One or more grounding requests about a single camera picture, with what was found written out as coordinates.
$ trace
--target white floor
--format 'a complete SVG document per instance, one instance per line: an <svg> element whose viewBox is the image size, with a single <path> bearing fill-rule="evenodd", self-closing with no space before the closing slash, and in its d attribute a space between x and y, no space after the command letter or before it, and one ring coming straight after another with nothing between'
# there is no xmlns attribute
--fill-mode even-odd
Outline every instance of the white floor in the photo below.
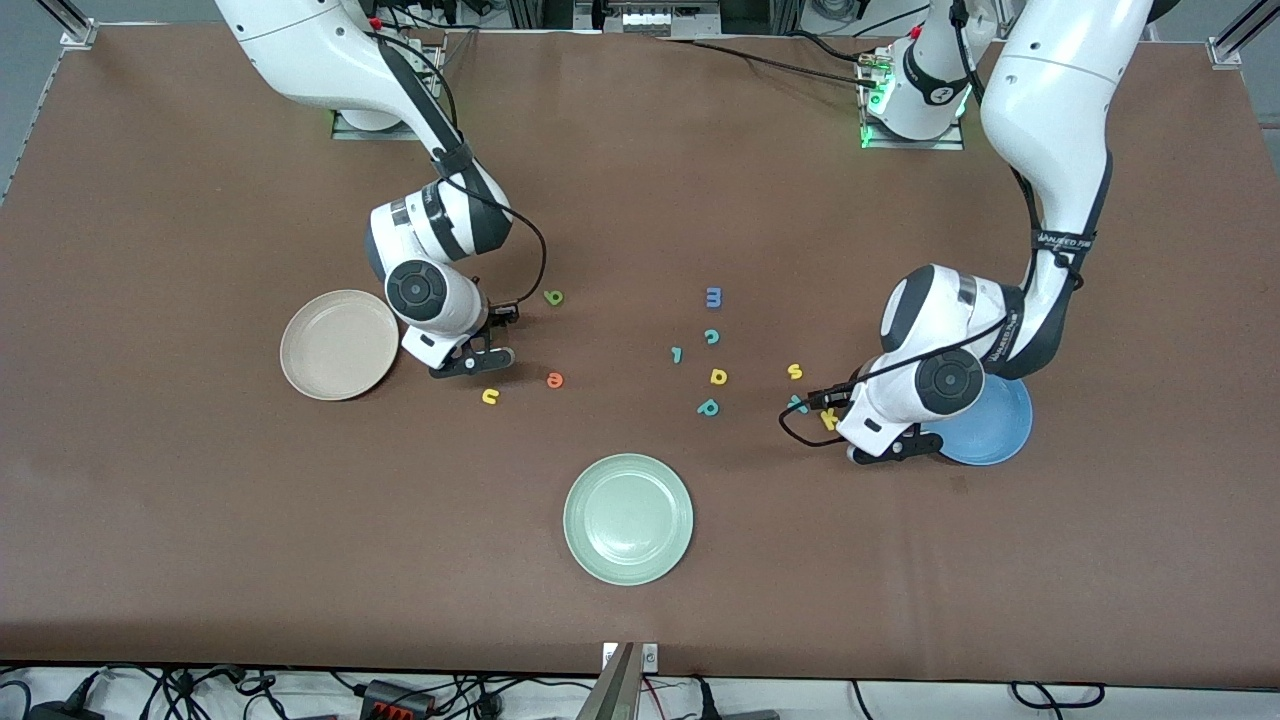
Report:
<svg viewBox="0 0 1280 720"><path fill-rule="evenodd" d="M31 685L36 703L63 701L93 667L37 667L18 670L0 680L18 679ZM319 715L356 719L360 698L352 696L325 673L270 671L279 678L273 693L292 720ZM381 679L417 689L449 683L447 675L388 675L343 673L349 683ZM590 679L577 679L591 683ZM654 678L667 720L698 714L700 691L685 678ZM709 680L722 715L753 710L774 710L782 720L863 720L854 700L852 685L841 680ZM154 682L136 670L111 670L100 678L87 708L110 719L138 717ZM671 684L673 687L662 687ZM868 710L874 720L938 719L938 720L1053 720L1047 710L1030 710L1019 705L1005 684L984 683L859 683ZM1096 691L1048 687L1060 702L1082 701ZM575 717L588 691L576 687L541 687L524 683L503 693L506 720L541 720ZM1023 688L1028 700L1038 700L1033 688ZM438 702L452 697L449 691L438 693ZM243 716L246 698L225 680L201 685L196 698L214 720ZM0 692L0 717L22 716L22 693L15 688ZM454 710L462 708L460 702ZM164 717L165 703L152 703L152 717ZM1190 720L1190 719L1276 719L1280 717L1280 693L1248 691L1197 691L1152 688L1107 688L1106 698L1089 710L1065 710L1066 720ZM271 707L257 701L250 720L278 720ZM641 698L639 720L659 720L648 696Z"/></svg>

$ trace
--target blue plate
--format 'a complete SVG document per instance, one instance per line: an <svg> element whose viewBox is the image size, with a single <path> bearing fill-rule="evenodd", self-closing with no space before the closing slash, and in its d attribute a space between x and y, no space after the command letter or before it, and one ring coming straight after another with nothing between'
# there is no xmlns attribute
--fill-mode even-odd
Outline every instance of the blue plate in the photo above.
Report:
<svg viewBox="0 0 1280 720"><path fill-rule="evenodd" d="M1004 462L1032 436L1032 396L1023 380L987 375L973 407L922 429L942 436L942 455L965 465Z"/></svg>

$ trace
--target black circular joint cap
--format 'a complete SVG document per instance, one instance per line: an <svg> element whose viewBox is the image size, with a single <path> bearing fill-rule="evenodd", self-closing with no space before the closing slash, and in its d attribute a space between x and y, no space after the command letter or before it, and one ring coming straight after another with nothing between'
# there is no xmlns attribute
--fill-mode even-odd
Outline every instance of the black circular joint cap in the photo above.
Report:
<svg viewBox="0 0 1280 720"><path fill-rule="evenodd" d="M444 275L421 260L401 263L387 275L387 300L397 313L425 323L444 309Z"/></svg>
<svg viewBox="0 0 1280 720"><path fill-rule="evenodd" d="M982 392L982 363L972 352L950 350L920 363L915 392L924 409L954 415L973 405Z"/></svg>

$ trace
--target green plate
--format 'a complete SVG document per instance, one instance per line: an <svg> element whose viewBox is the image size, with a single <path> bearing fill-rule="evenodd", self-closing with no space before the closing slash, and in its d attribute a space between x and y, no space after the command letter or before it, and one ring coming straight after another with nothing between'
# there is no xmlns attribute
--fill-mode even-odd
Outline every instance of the green plate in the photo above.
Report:
<svg viewBox="0 0 1280 720"><path fill-rule="evenodd" d="M564 501L564 539L584 570L643 585L680 562L694 536L694 503L680 475L648 455L613 455L577 477Z"/></svg>

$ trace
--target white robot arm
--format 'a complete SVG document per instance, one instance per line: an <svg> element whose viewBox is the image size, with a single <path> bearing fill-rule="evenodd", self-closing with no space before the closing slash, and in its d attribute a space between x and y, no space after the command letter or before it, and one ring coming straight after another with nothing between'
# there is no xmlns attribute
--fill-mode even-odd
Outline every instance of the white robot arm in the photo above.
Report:
<svg viewBox="0 0 1280 720"><path fill-rule="evenodd" d="M276 92L361 127L404 120L440 179L369 217L365 249L392 309L408 324L402 345L434 377L506 368L509 348L489 328L518 318L490 307L451 263L497 250L511 231L507 196L480 165L407 60L343 0L216 0L250 63ZM483 347L471 341L483 336Z"/></svg>
<svg viewBox="0 0 1280 720"><path fill-rule="evenodd" d="M813 407L847 405L836 430L867 456L896 452L891 446L916 423L966 410L986 373L1020 378L1053 359L1110 181L1107 109L1149 6L1151 0L1028 3L992 72L982 123L996 151L1042 199L1032 260L1020 286L940 265L897 283L881 320L884 354L858 378L808 398ZM955 46L956 28L936 15L919 41L951 33Z"/></svg>

